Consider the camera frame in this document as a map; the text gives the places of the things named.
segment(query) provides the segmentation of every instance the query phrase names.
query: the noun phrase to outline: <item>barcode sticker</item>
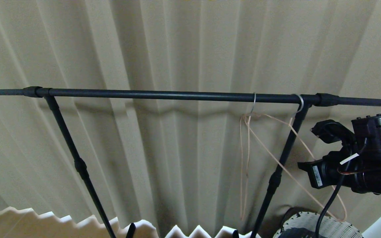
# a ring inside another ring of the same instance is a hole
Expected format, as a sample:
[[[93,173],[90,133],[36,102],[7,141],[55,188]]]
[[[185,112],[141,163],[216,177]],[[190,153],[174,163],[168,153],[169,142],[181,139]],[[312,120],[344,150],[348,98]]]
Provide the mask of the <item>barcode sticker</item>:
[[[313,172],[314,172],[314,175],[316,177],[317,185],[319,187],[321,187],[322,186],[322,181],[321,181],[320,172],[318,171],[317,166],[313,167]]]

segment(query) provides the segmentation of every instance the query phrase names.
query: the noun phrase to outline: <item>white cable tie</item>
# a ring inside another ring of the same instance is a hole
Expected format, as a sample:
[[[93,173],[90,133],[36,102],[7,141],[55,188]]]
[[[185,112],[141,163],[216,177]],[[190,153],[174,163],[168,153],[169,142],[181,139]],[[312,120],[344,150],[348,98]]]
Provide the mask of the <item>white cable tie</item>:
[[[359,156],[359,154],[355,153],[355,154],[349,156],[348,158],[344,159],[343,161],[341,161],[340,164],[344,164],[344,163],[346,163],[346,162],[348,162],[348,161],[350,161],[350,160],[352,160],[352,159],[354,159],[354,158],[356,158],[358,156]]]

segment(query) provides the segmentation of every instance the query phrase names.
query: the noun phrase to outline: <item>diagonal support pole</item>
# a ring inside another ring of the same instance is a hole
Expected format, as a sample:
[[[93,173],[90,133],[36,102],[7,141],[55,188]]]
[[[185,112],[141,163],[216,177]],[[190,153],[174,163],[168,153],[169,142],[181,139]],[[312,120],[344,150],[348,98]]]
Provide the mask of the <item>diagonal support pole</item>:
[[[111,238],[115,238],[115,234],[112,231],[111,225],[108,221],[107,215],[104,212],[103,205],[101,204],[97,192],[95,191],[94,186],[92,185],[92,181],[89,178],[88,170],[86,169],[86,163],[83,161],[82,158],[79,156],[79,152],[76,149],[76,146],[74,145],[73,139],[71,138],[70,132],[68,131],[67,125],[65,124],[64,118],[61,114],[60,108],[58,106],[58,103],[56,99],[53,96],[45,96],[45,100],[48,103],[48,106],[50,107],[51,111],[54,114],[54,117],[56,118],[57,124],[63,134],[63,137],[65,139],[65,142],[67,143],[68,149],[71,152],[71,155],[74,159],[74,167],[76,168],[76,171],[79,173],[80,177],[82,178],[83,182],[86,185],[86,188],[88,189],[89,194],[91,195],[91,198],[97,207],[97,210],[101,216],[101,219],[104,222],[104,225],[107,228],[108,233],[110,234]]]
[[[305,119],[305,116],[308,113],[308,109],[311,107],[310,104],[306,104],[300,112],[298,112],[295,116],[295,121],[292,124],[293,129],[295,129],[296,132],[299,131],[301,128],[302,122]],[[290,155],[290,151],[292,150],[293,143],[295,143],[296,135],[290,131],[289,136],[287,137],[286,144],[284,144],[283,152],[280,156],[280,164],[285,164],[287,161],[287,158]],[[266,196],[264,197],[263,204],[261,205],[260,212],[258,213],[257,220],[255,221],[254,229],[251,233],[251,238],[255,238],[255,236],[258,233],[258,230],[261,227],[261,223],[263,222],[264,216],[266,215],[267,209],[269,208],[271,199],[273,198],[273,195],[280,185],[281,182],[281,172],[283,169],[277,165],[274,173],[271,175],[269,180],[269,186],[267,188]]]

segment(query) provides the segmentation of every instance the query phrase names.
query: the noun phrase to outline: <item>metal hook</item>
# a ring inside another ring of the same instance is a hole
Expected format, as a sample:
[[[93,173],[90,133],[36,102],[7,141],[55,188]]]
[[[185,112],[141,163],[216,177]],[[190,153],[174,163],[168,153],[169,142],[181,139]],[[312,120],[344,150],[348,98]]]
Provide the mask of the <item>metal hook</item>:
[[[298,96],[298,98],[301,100],[301,107],[299,107],[299,109],[296,111],[296,113],[292,116],[292,117],[294,117],[294,116],[296,116],[296,114],[298,112],[302,111],[302,108],[304,107],[304,98],[302,98],[302,96],[299,94],[292,94],[292,95]]]
[[[254,107],[255,107],[255,101],[257,100],[257,94],[254,92],[254,104],[252,104],[252,109],[251,109],[251,112],[252,113],[254,111]]]

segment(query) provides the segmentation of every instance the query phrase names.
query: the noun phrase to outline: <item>beige curtain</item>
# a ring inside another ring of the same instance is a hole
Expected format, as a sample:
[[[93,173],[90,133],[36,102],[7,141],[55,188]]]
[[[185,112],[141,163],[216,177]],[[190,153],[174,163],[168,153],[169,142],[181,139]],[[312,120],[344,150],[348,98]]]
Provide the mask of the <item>beige curtain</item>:
[[[381,98],[381,1],[0,1],[0,88],[44,86]],[[275,162],[251,146],[246,216],[239,218],[239,116],[250,103],[57,98],[109,219],[145,219],[164,236],[222,226],[251,230]],[[288,119],[295,105],[257,104]],[[351,128],[361,106],[313,107],[301,137],[328,117]],[[253,129],[279,156],[288,129]],[[287,163],[306,187],[296,162]],[[325,202],[331,189],[314,190]],[[381,196],[344,188],[348,221],[361,230],[381,215]],[[0,97],[0,210],[32,207],[75,222],[98,213],[42,99]],[[291,206],[319,208],[284,175],[263,223],[271,235]],[[342,216],[338,203],[331,207]]]

